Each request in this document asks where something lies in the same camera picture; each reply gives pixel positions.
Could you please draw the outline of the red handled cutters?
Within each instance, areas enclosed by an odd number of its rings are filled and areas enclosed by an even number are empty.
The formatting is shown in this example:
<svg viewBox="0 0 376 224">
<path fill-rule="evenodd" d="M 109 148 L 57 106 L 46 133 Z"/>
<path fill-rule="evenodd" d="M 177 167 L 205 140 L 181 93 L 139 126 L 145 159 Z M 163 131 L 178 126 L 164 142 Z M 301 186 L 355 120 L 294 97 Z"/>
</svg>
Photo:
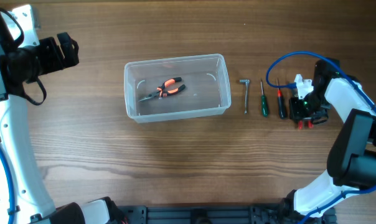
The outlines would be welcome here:
<svg viewBox="0 0 376 224">
<path fill-rule="evenodd" d="M 297 122 L 297 127 L 298 129 L 303 129 L 304 127 L 312 129 L 314 127 L 314 124 L 310 119 L 299 120 Z"/>
</svg>

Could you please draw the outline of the black red handled screwdriver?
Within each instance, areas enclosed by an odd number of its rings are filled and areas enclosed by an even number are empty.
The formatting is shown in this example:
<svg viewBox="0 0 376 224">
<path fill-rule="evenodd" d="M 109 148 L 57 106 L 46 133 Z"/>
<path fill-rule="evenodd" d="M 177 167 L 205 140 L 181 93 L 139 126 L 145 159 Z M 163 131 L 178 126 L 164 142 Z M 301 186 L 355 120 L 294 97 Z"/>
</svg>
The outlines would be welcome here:
<svg viewBox="0 0 376 224">
<path fill-rule="evenodd" d="M 278 114 L 281 119 L 287 118 L 287 110 L 284 104 L 284 96 L 282 94 L 281 88 L 278 87 L 277 91 L 277 100 L 278 100 Z"/>
</svg>

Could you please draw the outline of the green handled screwdriver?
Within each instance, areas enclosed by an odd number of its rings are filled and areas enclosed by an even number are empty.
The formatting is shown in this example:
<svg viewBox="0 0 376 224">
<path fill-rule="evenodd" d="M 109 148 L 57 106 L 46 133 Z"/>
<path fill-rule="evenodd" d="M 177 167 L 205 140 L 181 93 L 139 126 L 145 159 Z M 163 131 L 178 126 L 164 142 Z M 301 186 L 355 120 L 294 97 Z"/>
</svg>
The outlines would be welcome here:
<svg viewBox="0 0 376 224">
<path fill-rule="evenodd" d="M 263 81 L 260 80 L 261 87 L 261 112 L 264 117 L 268 116 L 268 102 L 264 93 Z"/>
</svg>

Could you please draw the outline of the orange black needle-nose pliers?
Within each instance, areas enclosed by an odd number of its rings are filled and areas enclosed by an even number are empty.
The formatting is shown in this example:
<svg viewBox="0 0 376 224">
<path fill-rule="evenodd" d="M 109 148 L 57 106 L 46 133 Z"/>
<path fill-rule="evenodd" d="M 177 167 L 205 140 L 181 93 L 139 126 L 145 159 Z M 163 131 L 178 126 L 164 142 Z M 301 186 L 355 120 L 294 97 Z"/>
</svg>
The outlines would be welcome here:
<svg viewBox="0 0 376 224">
<path fill-rule="evenodd" d="M 185 84 L 182 84 L 180 87 L 172 89 L 172 90 L 168 90 L 167 88 L 169 86 L 171 86 L 175 83 L 179 83 L 181 81 L 182 81 L 181 77 L 175 77 L 175 78 L 168 79 L 162 85 L 158 86 L 154 92 L 147 94 L 146 96 L 142 97 L 138 101 L 146 101 L 146 100 L 150 100 L 150 99 L 153 99 L 153 98 L 165 98 L 165 97 L 168 97 L 168 96 L 176 95 L 176 94 L 182 92 L 183 90 L 185 90 L 185 88 L 186 88 Z"/>
</svg>

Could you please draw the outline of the clear plastic container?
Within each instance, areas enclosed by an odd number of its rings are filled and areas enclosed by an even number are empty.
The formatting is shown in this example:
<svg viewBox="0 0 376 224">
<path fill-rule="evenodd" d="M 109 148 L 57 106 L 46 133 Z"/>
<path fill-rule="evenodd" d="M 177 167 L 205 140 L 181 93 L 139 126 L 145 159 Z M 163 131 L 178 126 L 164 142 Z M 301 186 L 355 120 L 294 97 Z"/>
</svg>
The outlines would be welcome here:
<svg viewBox="0 0 376 224">
<path fill-rule="evenodd" d="M 219 115 L 232 104 L 220 54 L 127 63 L 124 91 L 126 113 L 137 123 Z"/>
</svg>

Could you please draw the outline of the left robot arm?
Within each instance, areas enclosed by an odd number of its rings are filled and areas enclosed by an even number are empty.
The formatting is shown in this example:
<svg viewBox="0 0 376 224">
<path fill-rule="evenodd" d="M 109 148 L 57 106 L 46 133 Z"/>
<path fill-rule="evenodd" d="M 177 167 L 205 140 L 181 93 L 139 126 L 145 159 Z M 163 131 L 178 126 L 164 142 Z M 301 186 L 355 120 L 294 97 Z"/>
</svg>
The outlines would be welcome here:
<svg viewBox="0 0 376 224">
<path fill-rule="evenodd" d="M 56 207 L 45 188 L 29 137 L 26 83 L 79 63 L 67 33 L 39 39 L 36 10 L 0 8 L 0 223 L 128 223 L 108 197 Z"/>
</svg>

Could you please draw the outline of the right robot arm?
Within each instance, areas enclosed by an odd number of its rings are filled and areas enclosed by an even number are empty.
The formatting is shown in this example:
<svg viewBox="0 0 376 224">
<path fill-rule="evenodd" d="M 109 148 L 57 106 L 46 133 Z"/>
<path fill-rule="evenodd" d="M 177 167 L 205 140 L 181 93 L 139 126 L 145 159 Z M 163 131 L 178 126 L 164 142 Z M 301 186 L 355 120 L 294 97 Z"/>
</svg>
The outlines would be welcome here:
<svg viewBox="0 0 376 224">
<path fill-rule="evenodd" d="M 327 213 L 343 200 L 376 190 L 376 106 L 367 102 L 358 79 L 343 75 L 340 62 L 318 60 L 314 77 L 296 75 L 289 115 L 298 128 L 328 120 L 334 108 L 343 127 L 329 151 L 326 170 L 280 203 L 281 223 L 329 223 Z"/>
</svg>

